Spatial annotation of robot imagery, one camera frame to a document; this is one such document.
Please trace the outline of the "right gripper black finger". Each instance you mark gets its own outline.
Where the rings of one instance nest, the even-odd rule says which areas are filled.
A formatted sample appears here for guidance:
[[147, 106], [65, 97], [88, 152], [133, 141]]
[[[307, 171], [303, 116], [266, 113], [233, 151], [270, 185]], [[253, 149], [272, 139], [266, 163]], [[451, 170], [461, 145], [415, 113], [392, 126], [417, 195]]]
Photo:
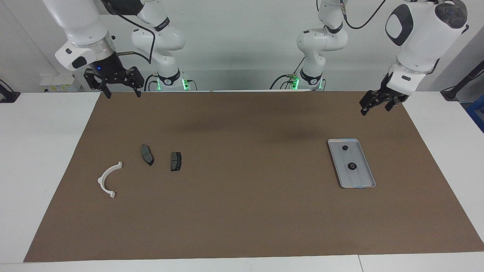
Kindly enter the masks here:
[[92, 90], [100, 91], [106, 96], [106, 98], [111, 98], [111, 92], [107, 86], [108, 79], [101, 79], [101, 81], [98, 82], [95, 71], [92, 69], [85, 69], [84, 78]]
[[129, 86], [133, 89], [138, 98], [141, 97], [141, 91], [144, 87], [144, 78], [137, 67], [133, 66], [129, 69]]

